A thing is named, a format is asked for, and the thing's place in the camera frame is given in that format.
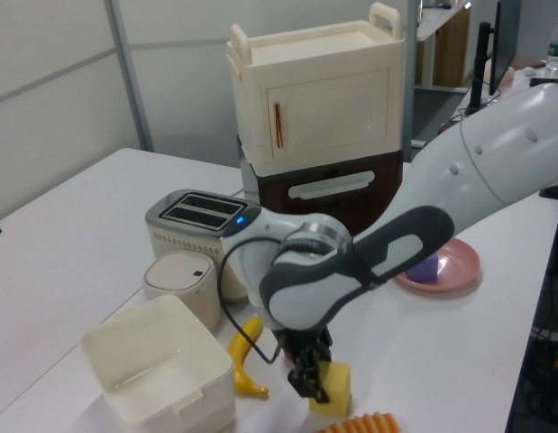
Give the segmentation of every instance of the purple block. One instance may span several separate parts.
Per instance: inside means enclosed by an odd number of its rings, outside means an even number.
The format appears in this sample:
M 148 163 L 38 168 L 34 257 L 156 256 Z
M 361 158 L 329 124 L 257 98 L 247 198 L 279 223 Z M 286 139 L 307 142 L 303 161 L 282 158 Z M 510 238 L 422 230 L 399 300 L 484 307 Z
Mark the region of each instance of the purple block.
M 405 272 L 407 278 L 419 283 L 437 282 L 437 269 L 439 256 L 436 253 L 429 255 L 421 263 Z

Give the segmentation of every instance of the round white lid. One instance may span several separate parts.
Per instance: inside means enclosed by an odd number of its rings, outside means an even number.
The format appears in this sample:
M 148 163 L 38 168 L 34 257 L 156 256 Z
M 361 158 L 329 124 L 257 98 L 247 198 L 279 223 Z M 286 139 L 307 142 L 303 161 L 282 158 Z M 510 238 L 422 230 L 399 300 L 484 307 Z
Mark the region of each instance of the round white lid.
M 186 290 L 201 281 L 212 265 L 212 260 L 204 254 L 173 251 L 159 257 L 144 279 L 157 289 Z

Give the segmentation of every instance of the pink plate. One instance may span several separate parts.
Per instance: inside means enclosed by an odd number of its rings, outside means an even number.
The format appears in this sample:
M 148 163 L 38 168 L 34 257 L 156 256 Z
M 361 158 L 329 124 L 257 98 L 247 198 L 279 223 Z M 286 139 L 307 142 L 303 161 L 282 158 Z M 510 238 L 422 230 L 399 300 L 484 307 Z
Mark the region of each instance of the pink plate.
M 467 285 L 479 273 L 479 256 L 472 247 L 459 239 L 451 239 L 437 251 L 437 255 L 439 267 L 436 282 L 414 282 L 404 272 L 397 275 L 397 279 L 415 289 L 447 291 Z

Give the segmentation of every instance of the cabinet door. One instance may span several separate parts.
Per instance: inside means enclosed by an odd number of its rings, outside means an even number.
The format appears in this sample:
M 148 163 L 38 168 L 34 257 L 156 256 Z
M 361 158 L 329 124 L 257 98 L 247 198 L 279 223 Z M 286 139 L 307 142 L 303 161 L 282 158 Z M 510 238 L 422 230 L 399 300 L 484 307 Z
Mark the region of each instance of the cabinet door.
M 273 158 L 385 138 L 388 81 L 379 69 L 268 89 Z

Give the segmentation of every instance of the toaster slot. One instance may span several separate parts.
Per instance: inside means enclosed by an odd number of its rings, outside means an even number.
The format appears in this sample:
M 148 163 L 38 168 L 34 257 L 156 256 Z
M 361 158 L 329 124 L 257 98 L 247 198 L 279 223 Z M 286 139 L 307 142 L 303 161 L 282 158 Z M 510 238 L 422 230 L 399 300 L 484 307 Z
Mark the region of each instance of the toaster slot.
M 242 207 L 244 207 L 239 204 L 224 202 L 221 200 L 213 200 L 211 198 L 199 197 L 190 194 L 185 196 L 180 204 L 198 207 L 201 209 L 213 210 L 215 212 L 220 212 L 221 214 L 226 215 L 234 215 Z
M 201 226 L 208 226 L 211 228 L 218 228 L 227 221 L 227 218 L 204 214 L 202 212 L 196 212 L 195 210 L 191 210 L 185 207 L 172 208 L 167 214 L 167 218 L 185 223 L 197 223 Z

